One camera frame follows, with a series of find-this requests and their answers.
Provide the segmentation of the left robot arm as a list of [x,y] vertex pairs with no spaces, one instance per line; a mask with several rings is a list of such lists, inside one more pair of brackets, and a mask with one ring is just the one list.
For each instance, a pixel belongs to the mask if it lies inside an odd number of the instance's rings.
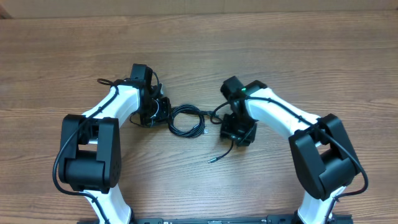
[[156,77],[153,69],[135,63],[127,78],[99,78],[98,83],[109,86],[109,93],[92,109],[81,115],[68,114],[62,121],[53,184],[65,195],[86,198],[97,223],[136,221],[118,184],[122,170],[120,128],[135,114],[142,128],[167,121],[170,105],[162,84],[152,84]]

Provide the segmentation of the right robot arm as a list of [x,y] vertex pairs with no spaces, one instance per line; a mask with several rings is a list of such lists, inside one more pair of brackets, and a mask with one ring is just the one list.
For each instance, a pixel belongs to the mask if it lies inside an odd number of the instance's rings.
[[303,201],[293,214],[268,215],[264,223],[352,223],[350,215],[332,210],[347,186],[363,174],[358,157],[341,120],[302,111],[278,97],[265,83],[243,85],[237,77],[220,89],[231,113],[223,117],[220,136],[236,146],[255,140],[262,122],[289,142],[297,178],[304,189]]

